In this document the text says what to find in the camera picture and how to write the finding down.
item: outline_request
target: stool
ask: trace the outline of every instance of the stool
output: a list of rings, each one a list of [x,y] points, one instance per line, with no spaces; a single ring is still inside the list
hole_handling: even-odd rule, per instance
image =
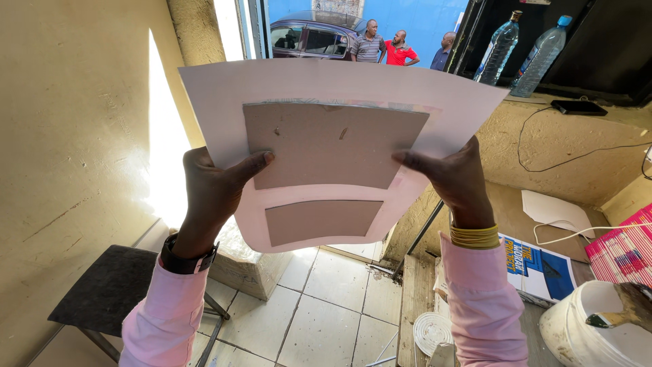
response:
[[[122,337],[122,322],[147,296],[158,254],[152,251],[111,245],[84,272],[48,316],[49,321],[77,327],[111,359],[120,352],[100,333]],[[204,313],[220,316],[197,367],[204,367],[223,320],[230,316],[208,293],[204,301],[211,308]]]

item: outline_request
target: hand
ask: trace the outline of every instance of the hand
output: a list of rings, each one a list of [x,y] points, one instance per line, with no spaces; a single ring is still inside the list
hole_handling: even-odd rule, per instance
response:
[[[183,155],[188,212],[172,253],[195,259],[210,252],[222,226],[240,204],[243,187],[274,160],[272,152],[250,155],[227,170],[215,168],[206,147]]]
[[[392,158],[430,179],[439,197],[451,209],[456,228],[485,229],[496,224],[484,186],[480,144],[475,135],[459,152],[443,159],[409,151],[394,153]]]

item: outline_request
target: man in striped shirt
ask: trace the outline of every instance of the man in striped shirt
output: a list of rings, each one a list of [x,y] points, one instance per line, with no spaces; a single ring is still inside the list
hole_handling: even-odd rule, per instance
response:
[[[376,34],[378,32],[378,23],[371,19],[367,22],[367,30],[355,39],[355,44],[351,48],[351,60],[365,63],[380,63],[385,57],[387,47],[383,36]]]

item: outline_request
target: smartphone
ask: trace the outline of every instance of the smartphone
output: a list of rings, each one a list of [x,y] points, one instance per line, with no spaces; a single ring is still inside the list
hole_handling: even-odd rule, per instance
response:
[[[607,111],[589,101],[562,101],[556,99],[550,103],[564,115],[604,116]]]

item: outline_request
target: red polo shirt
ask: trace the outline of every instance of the red polo shirt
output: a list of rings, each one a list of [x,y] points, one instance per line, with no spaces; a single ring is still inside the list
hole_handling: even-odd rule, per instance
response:
[[[408,46],[407,43],[403,43],[403,46],[400,48],[394,47],[392,40],[386,40],[385,45],[387,46],[387,64],[388,65],[398,65],[404,66],[406,64],[406,57],[410,60],[417,58],[417,53],[412,50],[412,47]]]

